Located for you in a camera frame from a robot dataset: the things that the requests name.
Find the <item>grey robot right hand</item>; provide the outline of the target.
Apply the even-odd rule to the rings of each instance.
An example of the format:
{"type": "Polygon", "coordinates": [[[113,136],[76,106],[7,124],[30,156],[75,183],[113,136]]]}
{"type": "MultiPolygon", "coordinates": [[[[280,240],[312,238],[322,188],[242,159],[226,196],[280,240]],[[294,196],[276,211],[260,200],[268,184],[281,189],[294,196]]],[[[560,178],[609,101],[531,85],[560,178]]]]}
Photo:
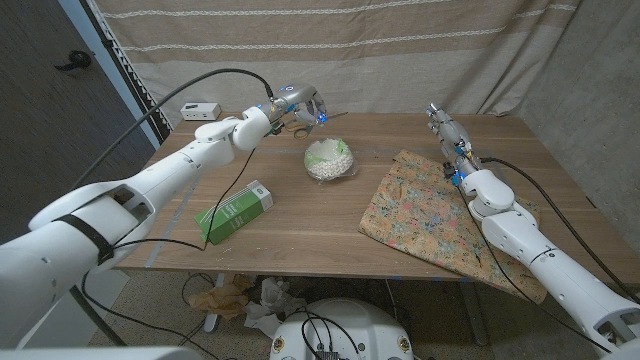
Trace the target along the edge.
{"type": "Polygon", "coordinates": [[[480,170],[465,128],[435,103],[428,106],[426,113],[430,118],[428,127],[437,136],[441,150],[451,165],[464,175],[480,170]]]}

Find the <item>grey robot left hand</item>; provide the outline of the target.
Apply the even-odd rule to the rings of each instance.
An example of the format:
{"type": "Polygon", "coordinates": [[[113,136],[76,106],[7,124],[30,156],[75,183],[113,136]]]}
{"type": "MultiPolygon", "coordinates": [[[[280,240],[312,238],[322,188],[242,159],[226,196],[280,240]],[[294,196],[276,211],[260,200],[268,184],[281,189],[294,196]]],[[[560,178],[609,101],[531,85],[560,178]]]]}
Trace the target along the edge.
{"type": "Polygon", "coordinates": [[[286,85],[279,89],[267,112],[271,123],[288,113],[294,119],[308,126],[325,123],[327,110],[325,102],[315,87],[308,84],[286,85]]]}

